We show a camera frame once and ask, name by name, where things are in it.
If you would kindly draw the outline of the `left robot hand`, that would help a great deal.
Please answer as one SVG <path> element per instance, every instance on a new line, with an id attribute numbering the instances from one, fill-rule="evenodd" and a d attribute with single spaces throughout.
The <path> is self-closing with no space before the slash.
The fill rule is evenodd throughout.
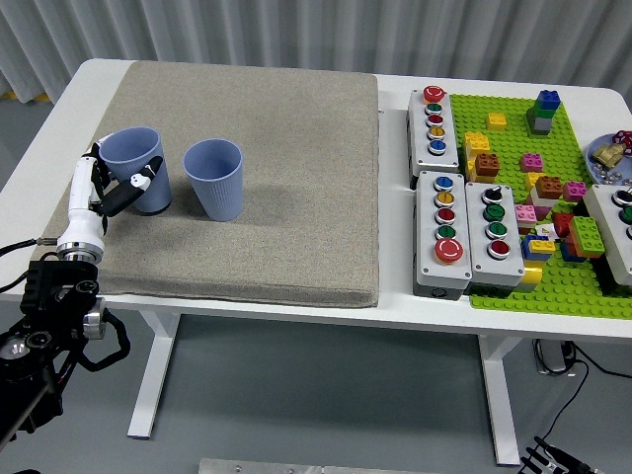
<path id="1" fill-rule="evenodd" d="M 57 240 L 57 252 L 66 256 L 79 251 L 101 255 L 107 218 L 117 215 L 142 197 L 163 168 L 163 157 L 154 153 L 130 178 L 119 180 L 107 194 L 109 169 L 100 157 L 100 142 L 84 153 L 75 167 L 68 204 L 69 224 Z"/>

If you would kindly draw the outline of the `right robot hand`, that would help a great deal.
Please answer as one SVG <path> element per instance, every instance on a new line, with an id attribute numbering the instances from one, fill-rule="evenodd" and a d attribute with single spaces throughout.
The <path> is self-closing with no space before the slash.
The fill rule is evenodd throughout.
<path id="1" fill-rule="evenodd" d="M 592 468 L 563 449 L 549 444 L 541 437 L 536 436 L 534 441 L 536 447 L 528 447 L 527 456 L 520 459 L 522 468 L 531 473 L 599 473 L 598 469 Z"/>

